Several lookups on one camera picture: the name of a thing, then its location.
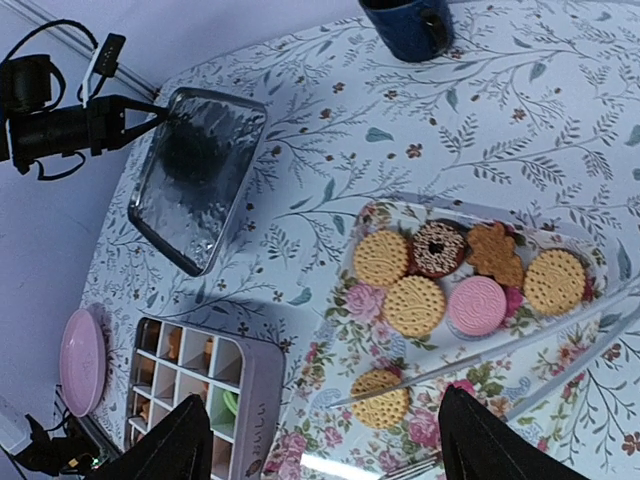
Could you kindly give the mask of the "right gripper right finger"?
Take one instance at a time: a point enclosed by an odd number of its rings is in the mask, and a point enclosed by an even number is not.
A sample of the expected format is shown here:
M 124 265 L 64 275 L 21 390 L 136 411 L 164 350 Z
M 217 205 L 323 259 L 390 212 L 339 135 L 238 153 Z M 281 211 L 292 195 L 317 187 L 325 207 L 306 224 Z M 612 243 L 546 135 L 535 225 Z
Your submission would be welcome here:
M 584 476 L 538 450 L 466 390 L 450 386 L 438 412 L 448 479 L 571 480 Z

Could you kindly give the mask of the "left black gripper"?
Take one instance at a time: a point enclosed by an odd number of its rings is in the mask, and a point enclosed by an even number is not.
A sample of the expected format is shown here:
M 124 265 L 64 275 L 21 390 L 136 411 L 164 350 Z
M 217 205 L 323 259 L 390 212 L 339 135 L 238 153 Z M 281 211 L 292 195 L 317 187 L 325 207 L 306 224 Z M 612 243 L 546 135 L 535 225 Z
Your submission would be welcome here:
M 2 161 L 21 173 L 33 165 L 43 172 L 43 158 L 117 150 L 166 121 L 155 117 L 128 128 L 124 109 L 168 114 L 167 108 L 117 95 L 61 108 L 65 90 L 64 76 L 46 54 L 1 63 Z

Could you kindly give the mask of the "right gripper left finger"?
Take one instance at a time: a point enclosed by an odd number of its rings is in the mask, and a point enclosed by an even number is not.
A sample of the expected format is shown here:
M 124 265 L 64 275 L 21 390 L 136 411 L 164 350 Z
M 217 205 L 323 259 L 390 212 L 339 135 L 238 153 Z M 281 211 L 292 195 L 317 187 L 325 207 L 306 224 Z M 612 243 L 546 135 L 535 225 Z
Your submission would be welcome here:
M 213 432 L 201 397 L 185 398 L 134 447 L 89 479 L 208 479 Z

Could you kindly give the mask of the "green sandwich cookie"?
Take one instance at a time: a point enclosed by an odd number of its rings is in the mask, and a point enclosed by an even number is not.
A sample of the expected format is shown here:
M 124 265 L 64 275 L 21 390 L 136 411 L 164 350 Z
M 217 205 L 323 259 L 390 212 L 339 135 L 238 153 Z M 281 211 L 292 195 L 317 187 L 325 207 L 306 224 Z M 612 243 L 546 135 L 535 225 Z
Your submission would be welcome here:
M 211 405 L 211 420 L 214 424 L 233 424 L 238 410 L 238 395 L 216 387 Z

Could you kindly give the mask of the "white handled food tongs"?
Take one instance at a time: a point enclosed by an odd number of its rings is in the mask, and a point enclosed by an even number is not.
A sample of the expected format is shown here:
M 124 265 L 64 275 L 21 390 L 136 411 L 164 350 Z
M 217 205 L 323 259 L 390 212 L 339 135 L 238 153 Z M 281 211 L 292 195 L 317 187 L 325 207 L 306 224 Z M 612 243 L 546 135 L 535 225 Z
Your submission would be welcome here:
M 357 424 L 348 407 L 319 418 L 330 479 L 378 479 L 437 457 L 437 413 L 449 386 L 466 390 L 541 451 L 591 479 L 639 475 L 639 294 L 543 341 L 415 386 L 404 419 Z

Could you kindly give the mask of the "metal tin lid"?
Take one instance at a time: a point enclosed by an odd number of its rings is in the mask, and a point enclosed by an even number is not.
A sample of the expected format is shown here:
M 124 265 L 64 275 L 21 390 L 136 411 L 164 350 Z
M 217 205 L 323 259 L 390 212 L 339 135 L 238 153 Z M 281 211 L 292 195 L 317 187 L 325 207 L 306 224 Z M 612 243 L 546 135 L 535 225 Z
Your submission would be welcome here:
M 127 214 L 184 273 L 214 265 L 267 125 L 264 104 L 205 89 L 176 89 L 156 128 Z

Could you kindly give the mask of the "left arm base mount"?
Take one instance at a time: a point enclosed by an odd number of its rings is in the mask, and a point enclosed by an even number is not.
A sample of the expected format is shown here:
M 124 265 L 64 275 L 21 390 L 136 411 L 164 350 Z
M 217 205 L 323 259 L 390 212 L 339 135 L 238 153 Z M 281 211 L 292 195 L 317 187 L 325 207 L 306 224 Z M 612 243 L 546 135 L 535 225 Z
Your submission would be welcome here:
M 16 453 L 4 453 L 23 478 L 25 470 L 51 477 L 86 477 L 122 455 L 92 420 L 67 413 L 58 425 L 45 429 L 30 414 L 18 419 L 26 428 L 26 445 L 19 445 Z

